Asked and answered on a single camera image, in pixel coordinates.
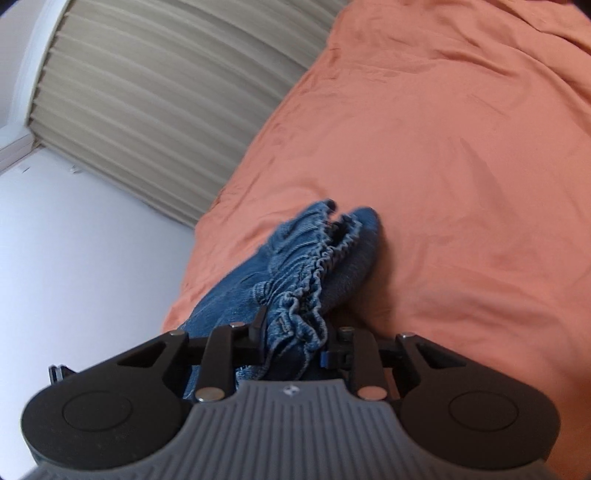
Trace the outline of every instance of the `beige pleated blind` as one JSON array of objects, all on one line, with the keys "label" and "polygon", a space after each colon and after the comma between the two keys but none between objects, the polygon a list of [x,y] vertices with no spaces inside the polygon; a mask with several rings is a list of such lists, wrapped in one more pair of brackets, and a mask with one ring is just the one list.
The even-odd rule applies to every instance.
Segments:
[{"label": "beige pleated blind", "polygon": [[193,225],[345,0],[72,0],[31,109],[41,142]]}]

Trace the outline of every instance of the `white logo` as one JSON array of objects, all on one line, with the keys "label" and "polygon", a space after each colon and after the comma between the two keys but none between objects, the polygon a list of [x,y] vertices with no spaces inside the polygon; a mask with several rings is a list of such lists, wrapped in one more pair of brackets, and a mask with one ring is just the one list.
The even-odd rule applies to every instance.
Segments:
[{"label": "white logo", "polygon": [[295,397],[300,393],[300,389],[295,385],[287,385],[286,387],[283,387],[283,393],[288,397]]}]

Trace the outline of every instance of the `orange fabric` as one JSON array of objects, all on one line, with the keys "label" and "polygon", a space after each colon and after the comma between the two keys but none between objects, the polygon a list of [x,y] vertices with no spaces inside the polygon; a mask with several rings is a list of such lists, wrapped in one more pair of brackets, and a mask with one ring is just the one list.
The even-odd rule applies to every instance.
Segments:
[{"label": "orange fabric", "polygon": [[543,0],[356,0],[196,229],[165,329],[282,221],[373,207],[350,307],[549,395],[591,472],[591,21]]}]

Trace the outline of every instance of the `blue denim clothing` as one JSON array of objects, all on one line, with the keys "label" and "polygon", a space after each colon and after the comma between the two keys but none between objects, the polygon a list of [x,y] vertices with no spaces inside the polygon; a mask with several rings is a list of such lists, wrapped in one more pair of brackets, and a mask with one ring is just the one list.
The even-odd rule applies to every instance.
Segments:
[{"label": "blue denim clothing", "polygon": [[[301,378],[326,342],[323,315],[345,302],[373,266],[377,214],[360,208],[331,222],[335,207],[332,200],[317,202],[280,225],[256,254],[202,298],[181,326],[190,337],[204,337],[216,326],[250,323],[267,305],[267,361],[240,369],[239,381]],[[198,371],[194,367],[187,394]]]}]

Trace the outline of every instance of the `white wall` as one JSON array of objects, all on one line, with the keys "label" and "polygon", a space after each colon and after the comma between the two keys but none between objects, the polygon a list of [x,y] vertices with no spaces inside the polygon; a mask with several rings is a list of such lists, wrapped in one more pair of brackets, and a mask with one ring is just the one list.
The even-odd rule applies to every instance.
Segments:
[{"label": "white wall", "polygon": [[87,368],[159,333],[193,243],[181,226],[47,150],[0,176],[0,475],[47,367]]},{"label": "white wall", "polygon": [[46,0],[19,0],[0,17],[0,127],[8,120],[15,82]]}]

